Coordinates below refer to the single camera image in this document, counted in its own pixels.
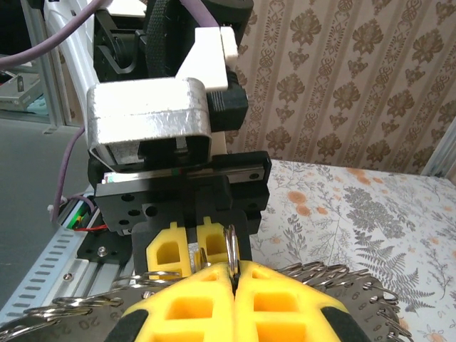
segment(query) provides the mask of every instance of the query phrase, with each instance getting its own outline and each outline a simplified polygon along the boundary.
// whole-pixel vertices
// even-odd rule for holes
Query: red wire
[[[107,229],[108,226],[106,224],[102,224],[101,226],[91,227],[91,228],[77,228],[74,229],[74,232],[93,232],[95,230],[104,230]]]

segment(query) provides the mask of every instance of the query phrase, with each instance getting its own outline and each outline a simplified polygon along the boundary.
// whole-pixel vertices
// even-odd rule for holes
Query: gray surface
[[[53,202],[63,151],[76,131],[44,135],[48,125],[0,120],[0,308],[53,236],[48,204]],[[64,195],[88,186],[83,138],[71,155]]]

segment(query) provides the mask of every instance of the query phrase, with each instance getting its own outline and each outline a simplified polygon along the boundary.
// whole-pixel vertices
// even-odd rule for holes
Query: yellow foam pad
[[[187,234],[184,227],[171,223],[163,229],[146,248],[147,269],[149,271],[172,271],[181,276],[191,276]]]
[[[203,224],[197,226],[198,247],[203,248],[206,252],[207,261],[210,264],[219,262],[228,262],[227,245],[223,235],[223,226],[220,223],[212,223],[210,217],[205,217]],[[195,266],[201,269],[201,260],[199,254],[194,257]]]
[[[179,281],[126,312],[149,316],[137,342],[339,342],[321,313],[342,303],[251,261],[241,263],[236,296],[226,264]]]

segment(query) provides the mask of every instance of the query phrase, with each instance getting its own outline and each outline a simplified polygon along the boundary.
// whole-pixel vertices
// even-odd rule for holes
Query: screw
[[[149,298],[150,296],[152,296],[154,293],[152,291],[146,291],[143,293],[142,295],[142,299],[147,299]]]
[[[64,281],[70,281],[73,280],[73,275],[71,273],[67,273],[63,275],[63,280]]]
[[[98,249],[98,256],[99,256],[99,257],[104,257],[106,254],[108,254],[108,251],[106,250],[106,247],[101,246],[101,247]]]

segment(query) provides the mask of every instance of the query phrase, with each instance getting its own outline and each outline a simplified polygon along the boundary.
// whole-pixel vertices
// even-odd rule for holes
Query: floral tablecloth
[[[254,261],[367,268],[415,341],[456,341],[456,187],[449,180],[273,161]]]

